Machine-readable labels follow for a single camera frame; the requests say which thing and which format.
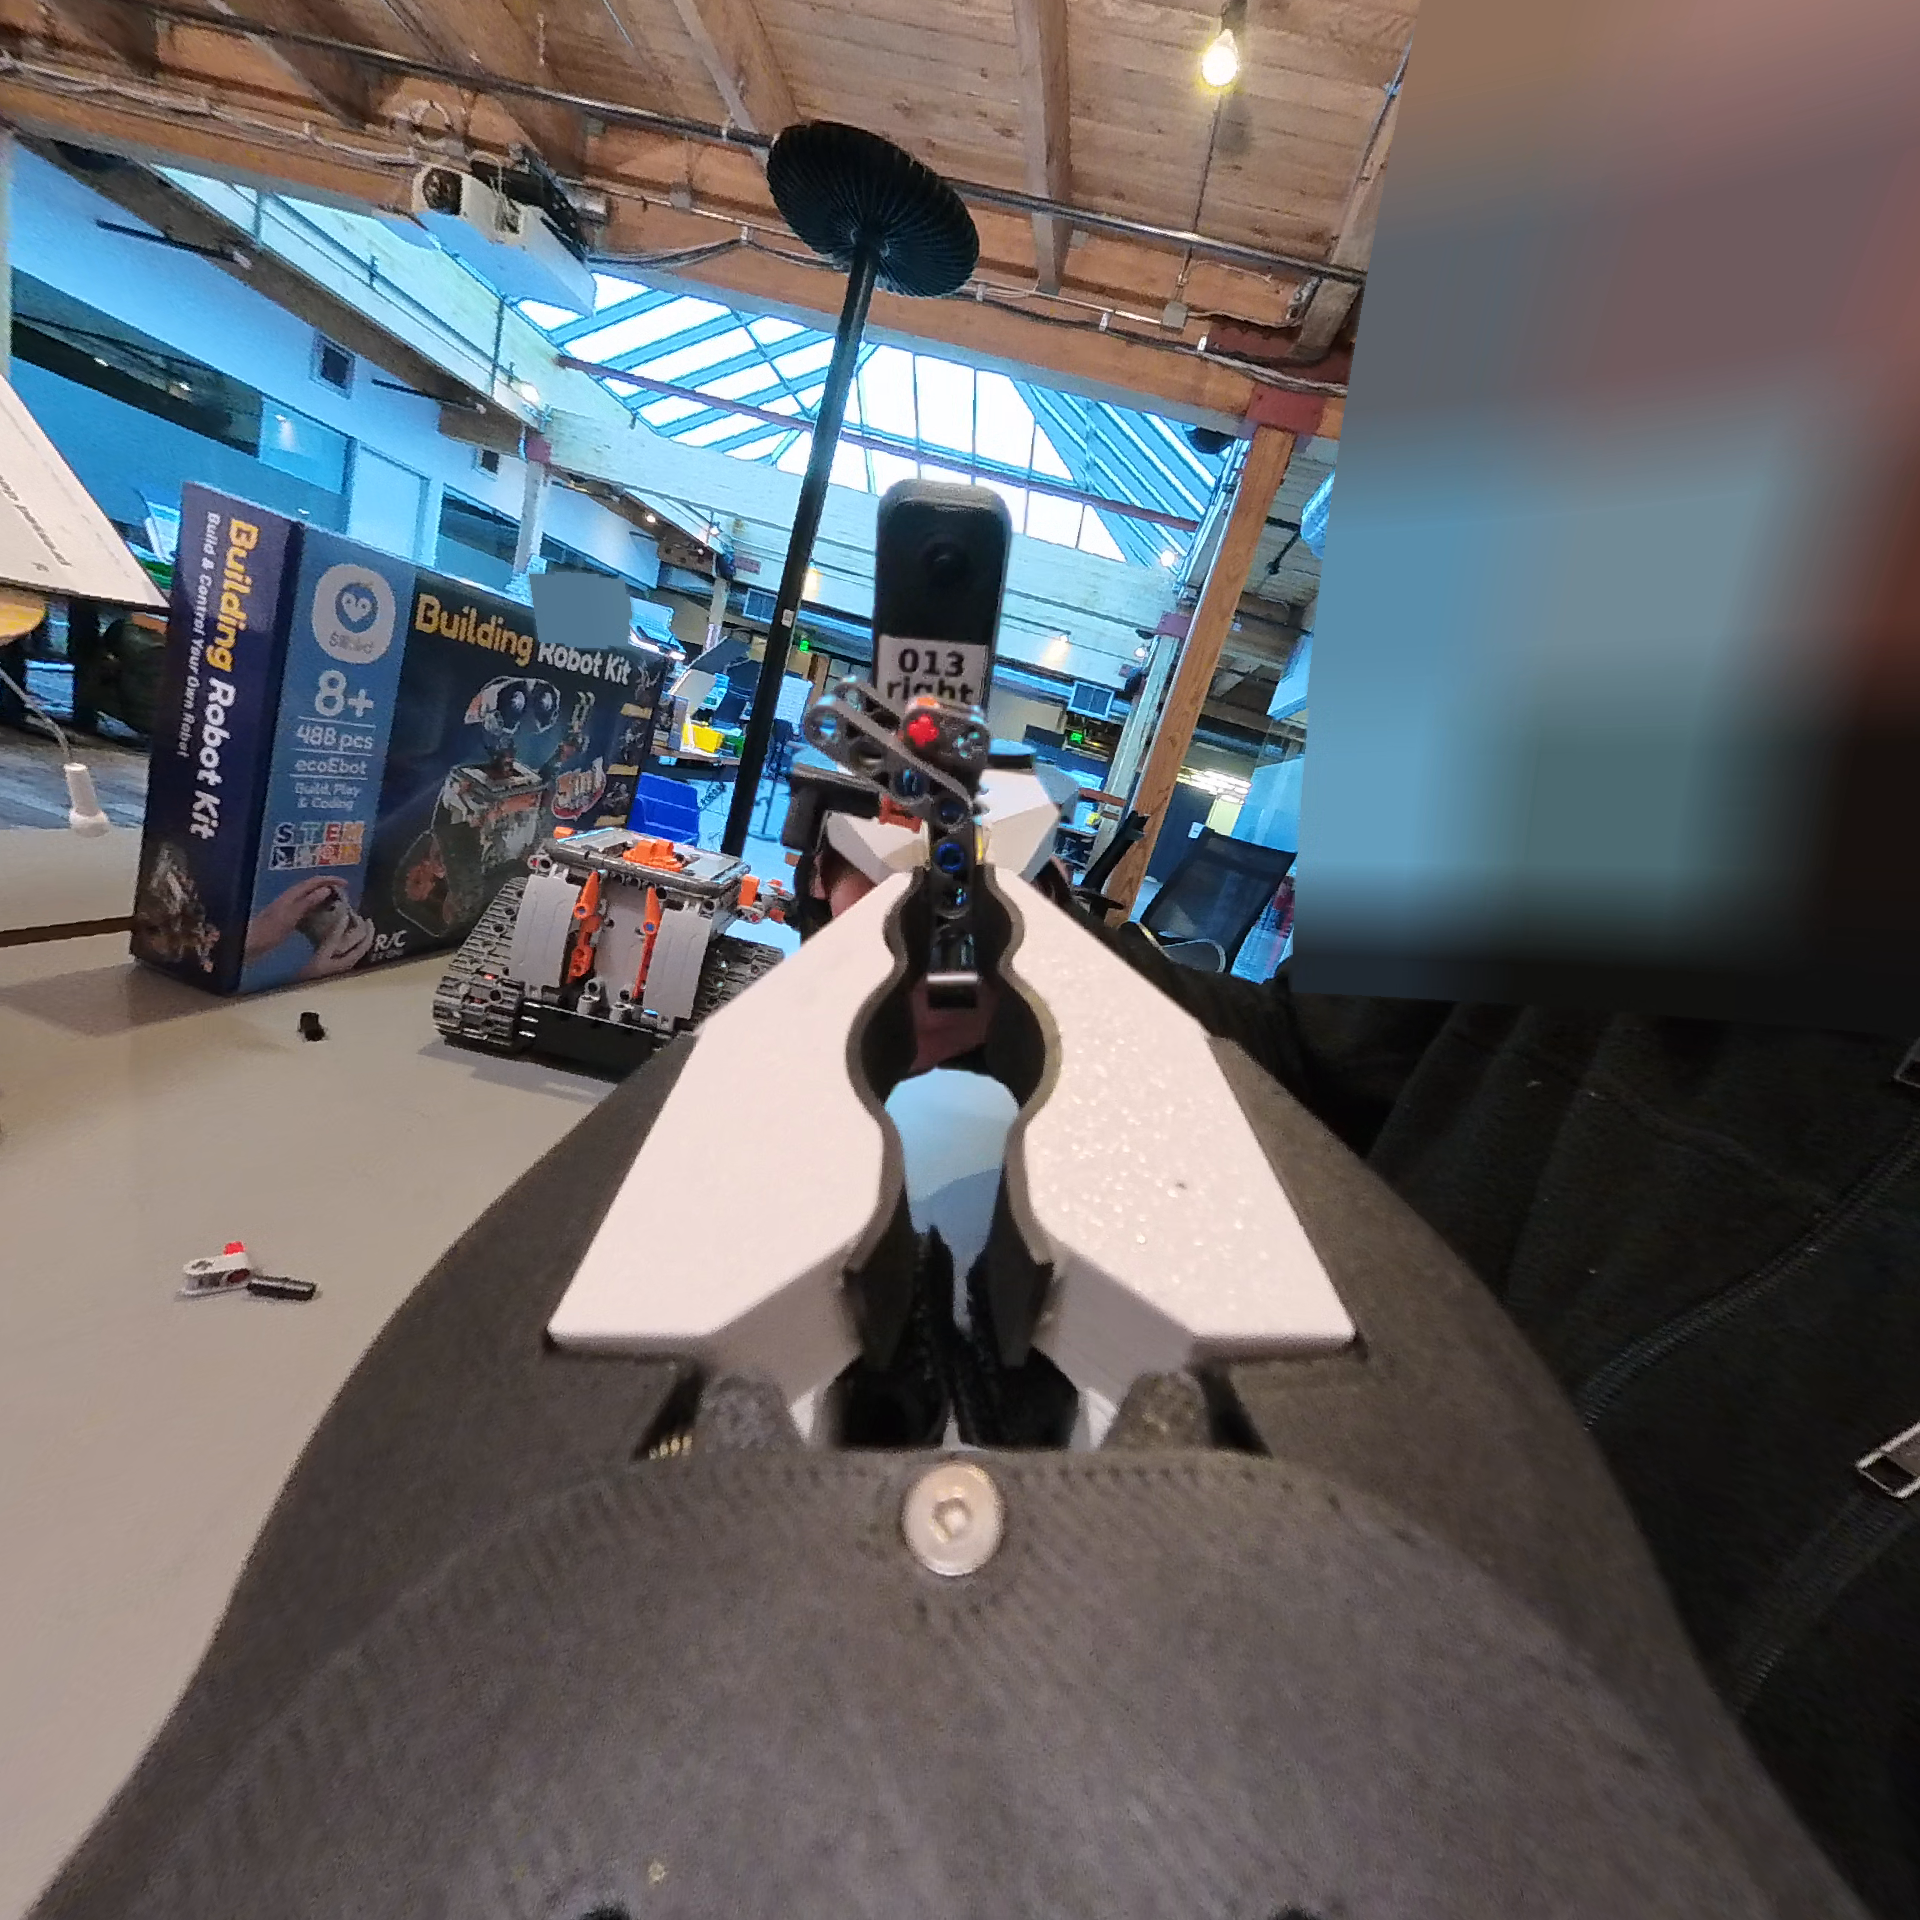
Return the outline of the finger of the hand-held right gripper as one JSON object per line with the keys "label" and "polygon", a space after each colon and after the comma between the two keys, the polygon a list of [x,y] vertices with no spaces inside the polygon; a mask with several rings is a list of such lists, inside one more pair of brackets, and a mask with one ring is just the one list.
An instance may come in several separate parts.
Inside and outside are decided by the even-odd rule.
{"label": "finger of the hand-held right gripper", "polygon": [[1037,880],[1055,858],[1061,817],[1082,798],[1082,783],[1060,767],[990,767],[981,778],[981,860]]}
{"label": "finger of the hand-held right gripper", "polygon": [[824,814],[824,847],[863,880],[892,880],[925,868],[930,843],[925,825],[914,818],[867,818],[853,810]]}

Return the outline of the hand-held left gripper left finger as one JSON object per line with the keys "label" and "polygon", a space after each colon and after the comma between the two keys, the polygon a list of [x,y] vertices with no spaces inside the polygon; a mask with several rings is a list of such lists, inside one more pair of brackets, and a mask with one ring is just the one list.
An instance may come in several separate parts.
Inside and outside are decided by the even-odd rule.
{"label": "hand-held left gripper left finger", "polygon": [[777,1381],[802,1429],[859,1354],[844,1289],[906,1202],[886,1096],[917,1058],[886,880],[711,1014],[613,1194],[548,1336]]}

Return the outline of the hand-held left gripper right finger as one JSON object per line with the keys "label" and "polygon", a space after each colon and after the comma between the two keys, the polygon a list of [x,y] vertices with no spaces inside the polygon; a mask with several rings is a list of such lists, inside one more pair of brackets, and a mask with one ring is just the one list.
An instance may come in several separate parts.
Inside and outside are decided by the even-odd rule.
{"label": "hand-held left gripper right finger", "polygon": [[990,1076],[1019,1101],[979,1303],[1004,1365],[1042,1354],[1110,1403],[1147,1373],[1354,1347],[1208,1031],[1016,876],[981,908]]}

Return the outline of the grey bent holed beam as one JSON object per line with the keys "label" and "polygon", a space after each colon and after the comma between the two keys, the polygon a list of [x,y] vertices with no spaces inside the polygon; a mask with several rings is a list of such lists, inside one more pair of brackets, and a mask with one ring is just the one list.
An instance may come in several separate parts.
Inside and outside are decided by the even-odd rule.
{"label": "grey bent holed beam", "polygon": [[976,705],[921,693],[896,708],[875,685],[841,680],[806,708],[802,737],[875,787],[886,807],[919,818],[933,836],[957,836],[979,818],[990,727]]}

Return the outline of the person's right forearm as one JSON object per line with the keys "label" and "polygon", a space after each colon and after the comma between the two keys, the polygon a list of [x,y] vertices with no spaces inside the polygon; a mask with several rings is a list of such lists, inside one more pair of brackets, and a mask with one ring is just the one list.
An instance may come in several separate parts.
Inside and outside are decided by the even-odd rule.
{"label": "person's right forearm", "polygon": [[1095,925],[1064,901],[1068,922],[1146,976],[1210,1038],[1235,1042],[1347,1147],[1369,1155],[1430,1042],[1430,1018],[1398,1002],[1300,992],[1289,970],[1268,981],[1199,974],[1173,962],[1146,934]]}

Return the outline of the black office chair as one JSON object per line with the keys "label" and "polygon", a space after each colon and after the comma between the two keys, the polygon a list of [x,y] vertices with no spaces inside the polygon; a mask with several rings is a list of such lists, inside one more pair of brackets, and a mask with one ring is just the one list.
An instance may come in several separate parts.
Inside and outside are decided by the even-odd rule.
{"label": "black office chair", "polygon": [[1295,860],[1295,849],[1249,843],[1199,825],[1177,867],[1147,898],[1136,927],[1175,965],[1231,974]]}

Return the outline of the grey tracked toy robot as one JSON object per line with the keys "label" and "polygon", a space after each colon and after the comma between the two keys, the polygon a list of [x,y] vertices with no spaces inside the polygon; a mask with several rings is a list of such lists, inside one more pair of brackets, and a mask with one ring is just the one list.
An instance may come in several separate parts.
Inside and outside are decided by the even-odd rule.
{"label": "grey tracked toy robot", "polygon": [[432,992],[446,1042],[626,1076],[780,962],[737,925],[794,897],[737,856],[626,828],[554,832]]}

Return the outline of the black pole with disc top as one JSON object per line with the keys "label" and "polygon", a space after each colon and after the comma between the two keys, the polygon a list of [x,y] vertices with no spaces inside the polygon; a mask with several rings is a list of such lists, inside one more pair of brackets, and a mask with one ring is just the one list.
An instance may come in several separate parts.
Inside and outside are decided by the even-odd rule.
{"label": "black pole with disc top", "polygon": [[788,229],[815,254],[848,269],[848,293],[824,394],[812,425],[808,465],[775,595],[775,618],[735,774],[722,831],[722,853],[728,856],[740,856],[751,836],[802,600],[802,576],[820,536],[872,294],[886,287],[906,298],[950,298],[975,276],[979,254],[975,218],[952,185],[875,132],[823,120],[787,127],[769,148],[766,181]]}

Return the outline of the blue robot kit box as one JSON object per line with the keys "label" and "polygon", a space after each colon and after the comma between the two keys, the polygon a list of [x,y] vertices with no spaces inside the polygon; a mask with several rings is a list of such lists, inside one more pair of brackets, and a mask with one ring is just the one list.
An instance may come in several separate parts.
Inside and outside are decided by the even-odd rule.
{"label": "blue robot kit box", "polygon": [[249,996],[420,956],[624,825],[670,620],[602,570],[533,595],[186,485],[132,960]]}

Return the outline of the white ceiling projector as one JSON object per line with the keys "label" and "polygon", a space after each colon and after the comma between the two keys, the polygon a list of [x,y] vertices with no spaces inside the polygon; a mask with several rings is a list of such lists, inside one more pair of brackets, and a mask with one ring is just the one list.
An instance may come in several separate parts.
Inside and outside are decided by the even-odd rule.
{"label": "white ceiling projector", "polygon": [[490,245],[522,243],[522,203],[493,181],[444,163],[426,163],[413,172],[412,212],[437,234],[468,232]]}

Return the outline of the printed instruction sheet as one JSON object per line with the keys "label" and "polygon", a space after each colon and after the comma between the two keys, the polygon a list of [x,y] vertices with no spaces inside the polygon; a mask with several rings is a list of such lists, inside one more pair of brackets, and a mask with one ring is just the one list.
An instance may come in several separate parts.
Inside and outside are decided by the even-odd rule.
{"label": "printed instruction sheet", "polygon": [[12,383],[2,383],[2,585],[130,610],[168,603]]}

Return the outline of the wooden post with red bracket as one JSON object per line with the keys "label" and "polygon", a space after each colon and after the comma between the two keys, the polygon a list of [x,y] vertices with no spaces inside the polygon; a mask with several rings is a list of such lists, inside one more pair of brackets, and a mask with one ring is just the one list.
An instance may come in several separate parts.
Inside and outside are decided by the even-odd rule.
{"label": "wooden post with red bracket", "polygon": [[1198,718],[1210,693],[1223,642],[1232,625],[1248,570],[1255,558],[1267,511],[1290,463],[1296,435],[1279,425],[1259,425],[1238,463],[1231,514],[1213,552],[1204,594],[1198,599],[1177,669],[1165,698],[1151,752],[1135,794],[1135,807],[1146,814],[1139,843],[1128,849],[1115,875],[1119,912],[1128,915],[1139,897],[1146,867],[1152,856],[1165,814],[1177,783]]}

